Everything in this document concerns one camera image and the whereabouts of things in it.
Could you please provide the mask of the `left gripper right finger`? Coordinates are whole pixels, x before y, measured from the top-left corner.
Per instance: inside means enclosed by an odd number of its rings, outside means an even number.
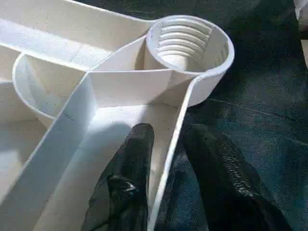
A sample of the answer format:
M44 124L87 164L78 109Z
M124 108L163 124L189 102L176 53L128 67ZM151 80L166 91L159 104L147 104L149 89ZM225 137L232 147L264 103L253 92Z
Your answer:
M290 231L292 228L240 149L221 132L190 124L184 148L196 174L211 231Z

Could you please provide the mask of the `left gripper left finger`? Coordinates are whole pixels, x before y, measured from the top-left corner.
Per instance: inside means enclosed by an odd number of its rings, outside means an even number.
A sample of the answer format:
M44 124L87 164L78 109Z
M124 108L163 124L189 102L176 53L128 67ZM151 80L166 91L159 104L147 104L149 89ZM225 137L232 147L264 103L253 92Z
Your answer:
M154 130L148 123L132 127L108 163L89 199L88 231L145 231Z

